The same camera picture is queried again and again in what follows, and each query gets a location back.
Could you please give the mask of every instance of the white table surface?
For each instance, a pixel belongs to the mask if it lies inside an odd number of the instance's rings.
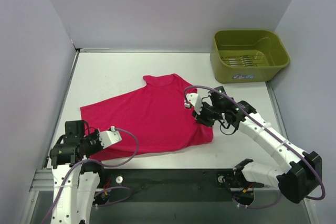
[[[145,85],[142,79],[144,75],[161,76],[171,73],[177,73],[193,85],[222,85],[214,78],[209,54],[80,53],[51,146],[65,133],[66,121],[81,119],[81,106],[141,88]],[[278,130],[265,83],[225,84],[224,87],[229,96],[236,101],[246,100]],[[207,91],[198,92],[205,96]],[[246,158],[277,165],[245,134],[236,132],[232,136],[225,136],[219,131],[219,124],[215,124],[214,139],[210,144],[191,146],[174,153],[139,155],[122,168],[232,168]],[[122,160],[125,159],[104,163],[117,164]]]

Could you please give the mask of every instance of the black wire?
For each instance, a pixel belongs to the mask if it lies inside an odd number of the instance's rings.
[[[230,133],[230,134],[225,133],[225,132],[222,130],[222,127],[225,128],[225,129],[228,129],[228,128],[230,127],[230,124],[228,124],[227,126],[225,126],[223,122],[219,121],[219,123],[221,124],[220,127],[219,127],[219,130],[220,130],[220,132],[222,132],[224,135],[226,135],[226,136],[231,136],[231,135],[233,135],[234,133],[236,133],[237,129],[234,129],[233,132]]]
[[[59,139],[56,141],[56,144],[60,144],[61,141],[63,140],[63,137],[65,137],[65,135],[61,135]]]
[[[145,188],[145,186],[140,186],[138,189],[135,189],[135,190],[132,190],[131,191],[131,196],[130,197],[132,197],[133,195],[135,195],[135,194],[137,194],[137,193],[140,193],[141,191],[143,191],[143,190],[145,190],[146,188]],[[104,204],[102,204],[102,205],[99,205],[99,207],[103,207],[103,206],[105,206],[105,204],[109,204],[109,200],[110,200],[110,198],[111,198],[111,195],[109,194],[108,195],[108,200],[107,200],[107,202],[105,202]]]
[[[85,120],[83,120],[83,122],[84,122],[84,124],[86,125],[86,129],[85,129],[85,131],[86,130],[88,130],[89,131],[89,133],[90,133],[90,126],[89,126],[89,123],[87,122],[87,121],[85,121]]]
[[[210,97],[210,95],[208,95],[207,97],[203,97],[202,99],[201,99],[201,102],[203,102],[203,99],[206,99],[206,98],[209,98]]]
[[[90,129],[94,129],[94,130],[96,130],[95,127],[88,127],[88,128],[86,128],[85,130],[89,131],[89,132],[88,132],[88,135],[90,134]]]

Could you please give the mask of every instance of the label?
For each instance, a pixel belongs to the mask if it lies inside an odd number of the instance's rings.
[[[250,74],[248,76],[242,74],[235,74],[232,79],[253,79],[255,77],[254,74]]]

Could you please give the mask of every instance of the screw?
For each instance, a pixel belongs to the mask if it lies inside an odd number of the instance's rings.
[[[118,176],[118,177],[116,178],[116,181],[115,181],[115,182],[117,182],[117,184],[121,184],[121,183],[122,183],[122,180],[123,180],[123,178],[122,178],[121,176]]]
[[[223,175],[220,175],[220,176],[218,177],[218,182],[220,182],[220,183],[224,183],[224,182],[225,182],[225,178],[224,178]]]

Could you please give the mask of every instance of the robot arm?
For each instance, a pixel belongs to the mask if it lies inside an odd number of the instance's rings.
[[[121,141],[118,131],[109,131],[85,136],[85,121],[70,121],[65,124],[66,134],[61,136],[50,151],[54,177],[54,200],[63,179],[73,165],[108,146]],[[68,177],[56,206],[51,223],[88,224],[95,191],[102,179],[103,168],[95,163],[77,166]]]
[[[223,87],[218,87],[216,90],[225,93]],[[308,154],[289,142],[274,130],[271,124],[266,122],[247,102],[240,101],[238,104],[261,126],[247,117],[239,107],[218,93],[211,92],[209,97],[212,105],[204,102],[197,93],[187,94],[185,106],[187,108],[194,107],[193,116],[198,123],[213,126],[214,122],[218,120],[232,125],[235,130],[239,130],[252,138],[279,165],[279,167],[271,167],[258,164],[252,159],[246,159],[234,168],[235,176],[238,179],[279,188],[281,193],[294,203],[299,203],[319,185],[315,175],[306,164],[300,157],[287,149],[284,144],[289,145],[302,158],[307,160],[322,178],[322,159],[316,152]],[[281,139],[282,143],[266,132],[265,129]]]

